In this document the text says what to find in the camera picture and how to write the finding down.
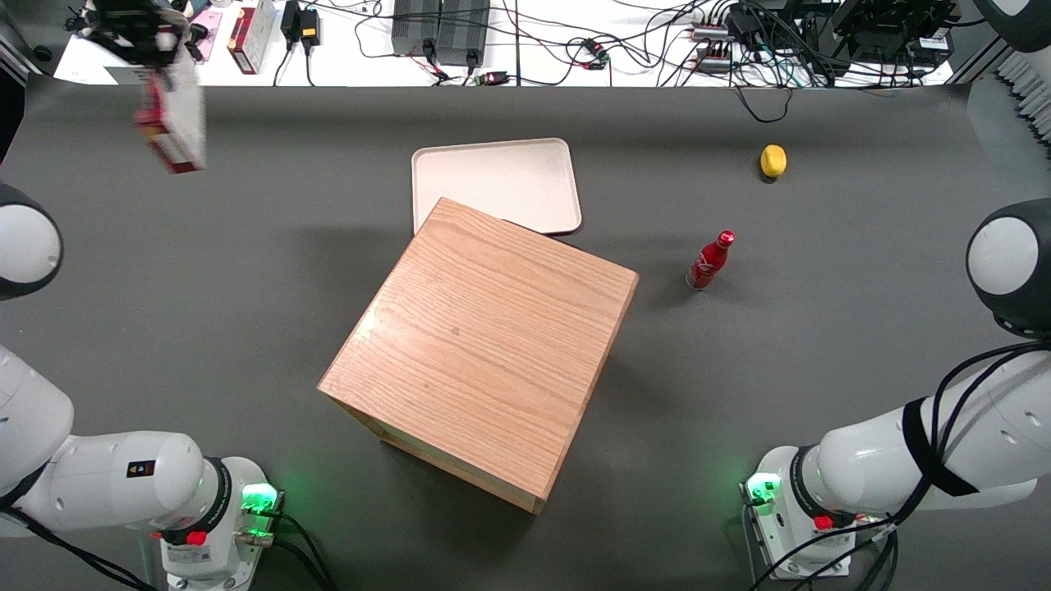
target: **plastic tray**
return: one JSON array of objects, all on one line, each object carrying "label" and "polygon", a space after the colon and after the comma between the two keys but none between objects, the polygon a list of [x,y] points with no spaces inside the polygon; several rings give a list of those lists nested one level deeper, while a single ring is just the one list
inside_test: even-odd
[{"label": "plastic tray", "polygon": [[570,146],[558,138],[416,150],[413,233],[442,197],[540,233],[570,233],[582,221]]}]

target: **coca-cola bottle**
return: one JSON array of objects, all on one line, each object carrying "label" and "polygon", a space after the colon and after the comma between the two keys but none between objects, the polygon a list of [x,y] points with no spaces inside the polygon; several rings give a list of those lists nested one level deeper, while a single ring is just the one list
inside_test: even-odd
[{"label": "coca-cola bottle", "polygon": [[723,230],[715,242],[705,246],[686,271],[686,283],[694,289],[704,289],[715,279],[719,269],[726,264],[729,245],[734,244],[734,232]]}]

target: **wooden box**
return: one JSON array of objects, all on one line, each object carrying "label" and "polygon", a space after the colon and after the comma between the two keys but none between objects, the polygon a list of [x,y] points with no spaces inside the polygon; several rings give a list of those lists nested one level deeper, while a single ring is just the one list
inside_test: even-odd
[{"label": "wooden box", "polygon": [[539,513],[637,284],[442,199],[317,387],[384,442]]}]

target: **gray table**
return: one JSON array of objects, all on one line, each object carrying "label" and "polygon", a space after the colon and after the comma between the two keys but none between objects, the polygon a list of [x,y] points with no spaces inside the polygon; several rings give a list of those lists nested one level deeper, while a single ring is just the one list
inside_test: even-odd
[{"label": "gray table", "polygon": [[[68,254],[0,306],[0,342],[68,392],[78,434],[183,431],[257,461],[345,589],[743,590],[737,483],[766,450],[1012,341],[964,250],[1031,196],[995,186],[966,90],[798,91],[760,125],[728,90],[209,89],[210,168],[169,177],[130,126],[136,89],[37,80],[0,176]],[[748,97],[767,117],[785,98]],[[314,385],[411,238],[412,152],[551,136],[584,215],[565,240],[641,283],[533,518],[383,446]],[[767,143],[788,152],[776,184],[756,178]],[[729,264],[694,294],[683,273],[724,228]],[[1049,501],[916,514],[894,589],[1030,588]],[[126,530],[70,538],[139,564]],[[0,541],[0,588],[119,587],[22,539]],[[268,553],[259,591],[310,588]]]}]

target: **black strap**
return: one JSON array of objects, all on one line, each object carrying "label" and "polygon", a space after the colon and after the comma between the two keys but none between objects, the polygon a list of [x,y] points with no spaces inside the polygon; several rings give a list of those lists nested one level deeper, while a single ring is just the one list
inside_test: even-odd
[{"label": "black strap", "polygon": [[951,496],[965,496],[978,492],[978,489],[957,476],[937,460],[937,454],[930,446],[927,429],[923,426],[923,416],[920,414],[925,400],[927,399],[914,400],[905,405],[905,409],[902,410],[902,435],[905,436],[905,445],[908,446],[912,461],[916,463],[916,468],[920,468],[920,472],[932,485]]},{"label": "black strap", "polygon": [[223,461],[218,457],[205,456],[205,460],[215,467],[215,475],[219,478],[219,490],[215,492],[215,501],[211,504],[208,512],[190,527],[179,530],[161,531],[161,536],[164,541],[172,546],[185,546],[186,536],[189,535],[190,532],[203,531],[205,533],[210,533],[211,530],[215,529],[215,526],[219,525],[219,522],[226,513],[226,508],[230,505],[230,491],[233,488],[233,484],[230,478],[230,471],[226,468],[226,465],[223,464]]},{"label": "black strap", "polygon": [[29,492],[33,485],[37,484],[40,480],[40,474],[44,473],[44,469],[47,468],[47,463],[45,462],[43,466],[37,468],[32,474],[19,481],[18,486],[13,488],[7,494],[0,496],[0,513],[3,513],[7,509],[11,509],[18,503],[19,498]]}]

